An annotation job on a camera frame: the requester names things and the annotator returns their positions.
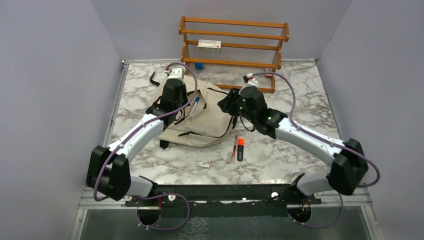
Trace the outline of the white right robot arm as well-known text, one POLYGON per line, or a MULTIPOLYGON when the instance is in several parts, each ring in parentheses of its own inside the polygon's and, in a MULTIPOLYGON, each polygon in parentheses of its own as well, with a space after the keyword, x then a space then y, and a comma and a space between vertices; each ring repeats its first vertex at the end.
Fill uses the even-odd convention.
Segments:
POLYGON ((303 174, 291 184, 288 196, 296 204, 317 192, 330 190, 350 196, 369 169, 361 157, 362 146, 357 140, 351 138, 345 142, 318 132, 311 136, 310 129, 301 129, 286 113, 269 108, 263 93, 255 86, 241 90, 232 88, 217 105, 224 113, 247 119, 259 133, 293 144, 330 167, 329 170, 303 174))

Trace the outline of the beige canvas backpack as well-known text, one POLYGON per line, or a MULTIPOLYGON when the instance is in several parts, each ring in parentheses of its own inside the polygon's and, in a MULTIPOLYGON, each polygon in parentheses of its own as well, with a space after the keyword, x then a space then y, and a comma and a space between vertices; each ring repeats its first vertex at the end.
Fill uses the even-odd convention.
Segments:
POLYGON ((165 149, 167 144, 173 143, 203 148, 222 142, 237 122, 218 106, 218 102, 223 100, 227 93, 199 79, 195 91, 192 76, 185 75, 183 82, 186 87, 186 99, 190 100, 195 96, 199 101, 197 105, 191 102, 176 114, 175 121, 158 136, 160 146, 165 149))

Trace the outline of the orange highlighter marker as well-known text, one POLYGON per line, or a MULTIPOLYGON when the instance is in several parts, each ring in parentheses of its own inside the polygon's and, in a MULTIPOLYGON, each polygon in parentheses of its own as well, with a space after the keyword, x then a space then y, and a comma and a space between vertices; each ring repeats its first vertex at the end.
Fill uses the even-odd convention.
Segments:
POLYGON ((237 140, 237 161, 242 162, 244 159, 244 145, 245 141, 243 138, 237 140))

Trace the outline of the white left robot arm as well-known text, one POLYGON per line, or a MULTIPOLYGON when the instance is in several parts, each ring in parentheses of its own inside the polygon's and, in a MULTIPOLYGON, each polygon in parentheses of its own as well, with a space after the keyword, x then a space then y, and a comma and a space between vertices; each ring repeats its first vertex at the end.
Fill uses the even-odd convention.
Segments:
POLYGON ((107 147, 96 146, 90 156, 86 185, 93 188, 93 198, 100 202, 124 196, 138 196, 144 205, 157 200, 154 183, 130 174, 135 156, 175 120, 189 104, 183 77, 169 77, 160 98, 151 105, 139 123, 118 141, 107 147))

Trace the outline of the red pen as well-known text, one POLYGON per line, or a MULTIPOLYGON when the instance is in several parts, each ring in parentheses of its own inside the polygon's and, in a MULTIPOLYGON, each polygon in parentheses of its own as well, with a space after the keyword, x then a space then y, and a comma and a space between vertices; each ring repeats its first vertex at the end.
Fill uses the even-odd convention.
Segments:
POLYGON ((233 163, 235 161, 238 139, 239 139, 239 136, 236 134, 235 138, 234 138, 234 144, 233 144, 233 149, 232 149, 232 152, 231 152, 231 155, 230 155, 229 163, 233 163))

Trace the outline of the blue whiteboard marker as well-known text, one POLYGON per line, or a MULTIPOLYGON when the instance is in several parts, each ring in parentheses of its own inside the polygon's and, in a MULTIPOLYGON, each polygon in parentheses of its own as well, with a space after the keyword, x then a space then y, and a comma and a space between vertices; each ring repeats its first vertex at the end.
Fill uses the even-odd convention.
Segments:
POLYGON ((196 99, 195 99, 195 101, 194 101, 194 103, 193 103, 193 105, 192 105, 192 108, 190 109, 190 112, 189 112, 189 115, 190 115, 190 116, 191 116, 191 115, 193 115, 193 114, 195 113, 196 108, 197 108, 197 106, 198 106, 198 104, 199 104, 199 101, 200 101, 200 97, 199 97, 199 96, 197 96, 197 97, 196 97, 196 99))

